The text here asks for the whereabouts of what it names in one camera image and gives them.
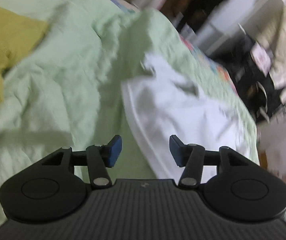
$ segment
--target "silver rivet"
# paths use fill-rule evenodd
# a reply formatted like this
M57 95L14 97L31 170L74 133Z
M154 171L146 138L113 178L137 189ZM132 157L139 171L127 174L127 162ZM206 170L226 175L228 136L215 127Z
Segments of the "silver rivet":
M93 182L97 186L106 186L110 181L107 178L96 178Z
M197 181L194 178L184 178L181 182L185 186L195 186L197 184Z

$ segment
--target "yellow cloth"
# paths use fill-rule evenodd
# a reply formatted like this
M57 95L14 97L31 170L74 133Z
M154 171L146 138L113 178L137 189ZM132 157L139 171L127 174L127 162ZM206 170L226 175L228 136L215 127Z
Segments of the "yellow cloth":
M47 29L46 22L17 15L0 7L0 103L3 101L2 72L27 56Z

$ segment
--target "light green quilt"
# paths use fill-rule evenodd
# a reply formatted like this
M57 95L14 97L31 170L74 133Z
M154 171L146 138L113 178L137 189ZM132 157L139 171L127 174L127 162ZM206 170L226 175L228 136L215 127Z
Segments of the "light green quilt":
M238 111L251 159L258 162L256 128L245 106L200 65L159 12L125 14L109 0L0 0L0 6L51 23L42 43L5 77L0 186L62 146L84 150L115 134L123 137L123 151L111 177L154 178L127 125L120 93L122 80L144 74L141 60L150 51ZM76 169L78 176L82 171ZM0 206L0 224L4 220Z

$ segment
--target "round pad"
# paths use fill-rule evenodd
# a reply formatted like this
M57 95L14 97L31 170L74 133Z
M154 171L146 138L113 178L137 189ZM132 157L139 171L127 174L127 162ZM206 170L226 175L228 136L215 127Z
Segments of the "round pad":
M286 210L286 184L253 166L235 166L211 178L204 187L208 204L222 216L259 222Z
M83 181L58 166L31 166L0 188L7 217L21 222L47 222L77 209L87 195Z
M59 184L52 179L32 179L22 186L22 193L28 198L45 199L59 191Z

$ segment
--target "black plastic mount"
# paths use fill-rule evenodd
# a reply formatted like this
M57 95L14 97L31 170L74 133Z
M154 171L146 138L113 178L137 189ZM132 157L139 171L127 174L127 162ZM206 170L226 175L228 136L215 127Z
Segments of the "black plastic mount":
M201 181L203 166L216 166L217 174L227 171L231 166L257 167L255 163L227 146L220 147L218 152L206 151L203 146L186 145L176 135L172 135L169 138L169 148L177 166L185 167L179 180L180 187L196 188ZM183 183L190 178L194 179L195 183Z
M76 210L92 190L112 186L106 167L113 167L122 150L119 135L103 146L73 152L63 147L8 179L0 188L0 203L8 218L44 222ZM74 175L87 166L90 185Z

